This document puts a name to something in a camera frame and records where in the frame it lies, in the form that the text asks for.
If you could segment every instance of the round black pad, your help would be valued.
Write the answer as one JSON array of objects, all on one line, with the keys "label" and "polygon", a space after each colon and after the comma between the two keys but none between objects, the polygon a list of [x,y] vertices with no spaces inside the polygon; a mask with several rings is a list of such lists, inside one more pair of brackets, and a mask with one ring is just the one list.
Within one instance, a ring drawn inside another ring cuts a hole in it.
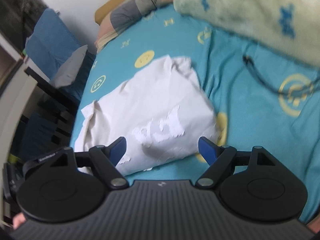
[{"label": "round black pad", "polygon": [[[246,171],[228,177],[220,188],[223,202],[245,218],[280,222],[299,217],[306,201],[307,190],[270,153],[254,151]],[[267,165],[258,164],[258,156],[270,158]]]},{"label": "round black pad", "polygon": [[44,164],[19,189],[18,204],[29,218],[47,223],[77,220],[102,203],[104,185],[77,170],[73,152],[67,164],[59,161],[61,156]]},{"label": "round black pad", "polygon": [[255,179],[248,184],[248,192],[260,199],[276,199],[284,191],[283,184],[275,179]]}]

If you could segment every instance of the blue bedsheet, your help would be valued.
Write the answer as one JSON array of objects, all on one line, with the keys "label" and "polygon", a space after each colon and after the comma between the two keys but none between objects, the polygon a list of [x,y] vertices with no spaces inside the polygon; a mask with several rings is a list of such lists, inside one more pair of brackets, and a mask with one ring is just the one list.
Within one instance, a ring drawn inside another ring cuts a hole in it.
[{"label": "blue bedsheet", "polygon": [[[294,91],[308,85],[318,70],[206,22],[181,16],[171,5],[130,27],[97,55],[79,109],[111,92],[153,58],[166,54],[191,57],[201,87],[216,110],[222,128],[220,144],[243,151],[262,145],[305,183],[308,202],[300,219],[310,219],[320,202],[320,93],[310,88],[301,98],[273,94],[250,75],[242,56],[251,56],[263,77],[279,90]],[[83,120],[79,111],[71,146]],[[127,179],[195,182],[207,167],[201,156],[193,155]]]}]

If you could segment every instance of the light green blanket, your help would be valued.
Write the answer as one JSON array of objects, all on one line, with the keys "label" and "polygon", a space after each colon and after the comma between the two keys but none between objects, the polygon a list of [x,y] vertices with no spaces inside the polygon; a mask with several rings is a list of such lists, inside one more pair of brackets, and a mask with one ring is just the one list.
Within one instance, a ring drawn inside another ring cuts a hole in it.
[{"label": "light green blanket", "polygon": [[174,0],[174,8],[320,67],[320,0]]}]

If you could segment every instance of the black strap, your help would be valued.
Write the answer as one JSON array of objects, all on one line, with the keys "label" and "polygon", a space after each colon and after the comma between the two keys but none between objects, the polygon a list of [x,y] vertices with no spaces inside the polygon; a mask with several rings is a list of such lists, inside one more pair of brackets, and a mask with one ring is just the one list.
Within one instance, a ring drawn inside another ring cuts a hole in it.
[{"label": "black strap", "polygon": [[295,90],[292,92],[289,92],[288,90],[279,91],[278,89],[274,88],[272,85],[270,85],[261,75],[261,73],[257,70],[256,66],[254,65],[253,60],[249,57],[244,55],[242,57],[243,62],[245,66],[247,67],[248,71],[252,75],[252,77],[262,86],[264,86],[266,89],[268,89],[270,92],[277,94],[277,95],[283,95],[283,96],[292,96],[292,97],[302,97],[303,94],[311,94],[315,91],[320,90],[319,82],[320,82],[320,73],[318,74],[318,77],[312,81],[309,85],[303,86],[300,90]]}]

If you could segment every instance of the grey pillow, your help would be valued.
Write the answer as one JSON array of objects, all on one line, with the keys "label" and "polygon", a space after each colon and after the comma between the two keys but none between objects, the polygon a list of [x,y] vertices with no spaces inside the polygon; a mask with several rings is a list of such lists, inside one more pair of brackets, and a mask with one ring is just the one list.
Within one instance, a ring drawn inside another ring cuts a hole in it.
[{"label": "grey pillow", "polygon": [[55,88],[71,85],[78,75],[87,49],[88,45],[84,45],[75,50],[70,58],[68,58],[65,63],[60,66],[56,75],[50,81],[50,84]]}]

